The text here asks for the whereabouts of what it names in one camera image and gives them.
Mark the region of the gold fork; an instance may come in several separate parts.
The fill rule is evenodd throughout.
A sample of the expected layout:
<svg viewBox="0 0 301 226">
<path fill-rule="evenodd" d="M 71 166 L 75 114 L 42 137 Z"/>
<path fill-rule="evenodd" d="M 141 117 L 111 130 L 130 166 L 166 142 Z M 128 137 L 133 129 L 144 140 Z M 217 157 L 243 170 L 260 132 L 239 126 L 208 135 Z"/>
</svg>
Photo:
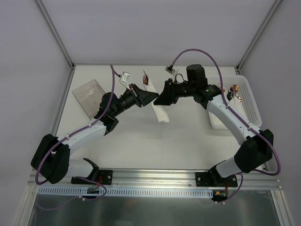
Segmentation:
<svg viewBox="0 0 301 226">
<path fill-rule="evenodd" d="M 146 72 L 144 72 L 144 75 L 143 75 L 143 84 L 144 85 L 148 85 L 148 83 L 149 83 L 149 77 L 146 74 Z"/>
</svg>

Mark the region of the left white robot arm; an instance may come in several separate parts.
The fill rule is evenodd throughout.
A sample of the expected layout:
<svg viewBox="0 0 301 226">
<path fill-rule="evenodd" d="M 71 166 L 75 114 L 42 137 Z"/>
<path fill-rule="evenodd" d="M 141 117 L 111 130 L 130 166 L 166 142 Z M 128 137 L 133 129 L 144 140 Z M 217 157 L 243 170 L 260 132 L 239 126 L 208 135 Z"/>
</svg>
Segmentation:
<svg viewBox="0 0 301 226">
<path fill-rule="evenodd" d="M 45 135 L 35 152 L 31 167 L 36 176 L 42 175 L 46 182 L 56 184 L 65 177 L 71 177 L 73 184 L 92 184 L 98 181 L 99 167 L 90 159 L 72 160 L 70 156 L 89 143 L 112 132 L 118 124 L 117 116 L 136 105 L 144 107 L 158 97 L 158 93 L 145 91 L 130 84 L 117 97 L 113 92 L 102 96 L 99 111 L 88 125 L 65 135 Z"/>
</svg>

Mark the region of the white paper napkin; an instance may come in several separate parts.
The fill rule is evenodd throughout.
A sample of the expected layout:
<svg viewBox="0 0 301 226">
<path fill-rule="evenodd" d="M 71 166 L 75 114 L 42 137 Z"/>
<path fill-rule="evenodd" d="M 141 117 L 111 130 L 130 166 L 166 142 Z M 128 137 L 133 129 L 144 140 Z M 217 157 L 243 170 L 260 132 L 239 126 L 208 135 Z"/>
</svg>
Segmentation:
<svg viewBox="0 0 301 226">
<path fill-rule="evenodd" d="M 158 93 L 156 88 L 154 87 L 154 85 L 151 82 L 151 79 L 149 78 L 149 83 L 148 85 L 143 85 L 144 89 L 146 91 L 150 91 L 150 92 L 155 92 Z M 157 117 L 158 122 L 166 122 L 169 123 L 169 116 L 164 108 L 164 106 L 162 105 L 154 105 L 154 100 L 151 102 L 151 106 L 152 109 Z"/>
</svg>

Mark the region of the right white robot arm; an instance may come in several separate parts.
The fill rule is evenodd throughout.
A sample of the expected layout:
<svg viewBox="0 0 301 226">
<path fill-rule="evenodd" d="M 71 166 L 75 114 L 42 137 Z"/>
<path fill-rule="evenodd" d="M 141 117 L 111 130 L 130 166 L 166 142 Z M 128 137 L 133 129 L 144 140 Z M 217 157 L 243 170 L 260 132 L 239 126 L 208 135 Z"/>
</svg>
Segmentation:
<svg viewBox="0 0 301 226">
<path fill-rule="evenodd" d="M 244 172 L 249 173 L 269 161 L 273 155 L 273 134 L 270 130 L 261 130 L 226 100 L 222 90 L 216 85 L 208 84 L 205 70 L 200 64 L 186 68 L 187 81 L 178 83 L 173 79 L 165 81 L 164 89 L 154 101 L 155 105 L 176 104 L 181 97 L 192 97 L 216 116 L 232 133 L 240 148 L 236 154 L 209 170 L 211 182 L 222 186 L 229 176 Z"/>
</svg>

